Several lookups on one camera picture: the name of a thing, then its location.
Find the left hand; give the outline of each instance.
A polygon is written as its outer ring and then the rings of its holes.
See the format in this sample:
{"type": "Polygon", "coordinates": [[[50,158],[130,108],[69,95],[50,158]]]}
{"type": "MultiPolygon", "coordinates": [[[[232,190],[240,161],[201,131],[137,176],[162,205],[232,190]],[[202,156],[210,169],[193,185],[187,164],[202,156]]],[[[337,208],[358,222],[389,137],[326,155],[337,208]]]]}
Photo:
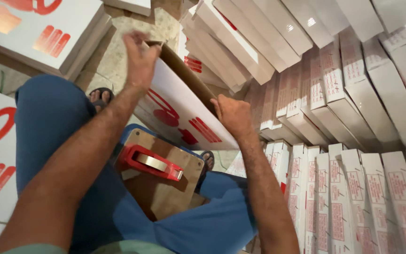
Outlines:
{"type": "Polygon", "coordinates": [[[125,88],[135,87],[148,91],[154,75],[156,60],[161,54],[161,46],[151,46],[144,50],[142,43],[149,35],[140,31],[132,31],[123,35],[123,41],[128,54],[128,77],[125,88]]]}

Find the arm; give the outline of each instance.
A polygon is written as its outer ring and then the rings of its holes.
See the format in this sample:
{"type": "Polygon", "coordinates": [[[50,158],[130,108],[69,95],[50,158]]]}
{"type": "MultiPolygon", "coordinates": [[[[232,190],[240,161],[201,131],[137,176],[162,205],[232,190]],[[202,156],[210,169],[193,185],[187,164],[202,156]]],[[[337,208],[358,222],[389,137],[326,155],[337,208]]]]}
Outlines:
{"type": "Polygon", "coordinates": [[[258,135],[252,128],[250,104],[219,95],[211,102],[222,124],[239,144],[247,173],[250,204],[258,223],[263,253],[299,253],[296,231],[258,135]]]}
{"type": "Polygon", "coordinates": [[[0,253],[43,243],[69,249],[79,201],[93,184],[116,146],[138,100],[149,89],[161,48],[142,53],[146,36],[124,37],[129,55],[124,89],[48,159],[20,195],[0,236],[0,253]]]}

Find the blue pants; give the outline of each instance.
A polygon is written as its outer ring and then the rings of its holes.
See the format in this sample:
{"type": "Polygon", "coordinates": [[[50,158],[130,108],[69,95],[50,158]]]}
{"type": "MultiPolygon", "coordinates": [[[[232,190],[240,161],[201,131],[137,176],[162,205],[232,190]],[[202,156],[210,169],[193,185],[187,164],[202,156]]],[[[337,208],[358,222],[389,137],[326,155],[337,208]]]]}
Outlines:
{"type": "MultiPolygon", "coordinates": [[[[28,80],[16,93],[17,191],[96,114],[81,89],[51,75],[28,80]]],[[[244,178],[208,172],[200,195],[209,204],[151,222],[106,164],[81,200],[71,253],[89,253],[121,240],[143,240],[178,254],[235,254],[257,233],[244,178]]]]}

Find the red tape dispenser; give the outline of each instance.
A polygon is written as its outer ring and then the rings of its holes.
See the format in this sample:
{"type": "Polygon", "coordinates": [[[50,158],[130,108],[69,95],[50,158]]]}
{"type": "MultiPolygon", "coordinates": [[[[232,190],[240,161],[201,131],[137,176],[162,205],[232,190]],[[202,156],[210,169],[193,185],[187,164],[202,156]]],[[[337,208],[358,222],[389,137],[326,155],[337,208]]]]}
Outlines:
{"type": "Polygon", "coordinates": [[[140,145],[127,145],[117,161],[119,169],[134,169],[165,179],[179,181],[183,169],[140,145]]]}

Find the hand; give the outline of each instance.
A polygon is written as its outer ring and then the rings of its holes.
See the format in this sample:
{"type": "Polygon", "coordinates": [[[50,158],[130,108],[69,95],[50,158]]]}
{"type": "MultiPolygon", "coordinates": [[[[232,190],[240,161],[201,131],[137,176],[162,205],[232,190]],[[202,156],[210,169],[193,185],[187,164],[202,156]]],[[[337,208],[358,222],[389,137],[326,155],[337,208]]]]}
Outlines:
{"type": "Polygon", "coordinates": [[[211,99],[216,108],[217,116],[225,128],[236,140],[245,135],[254,134],[250,103],[219,95],[217,100],[211,99]]]}
{"type": "Polygon", "coordinates": [[[161,54],[161,46],[155,45],[144,49],[142,43],[148,34],[132,31],[123,36],[128,54],[128,77],[125,87],[136,87],[148,91],[154,75],[156,60],[161,54]]]}

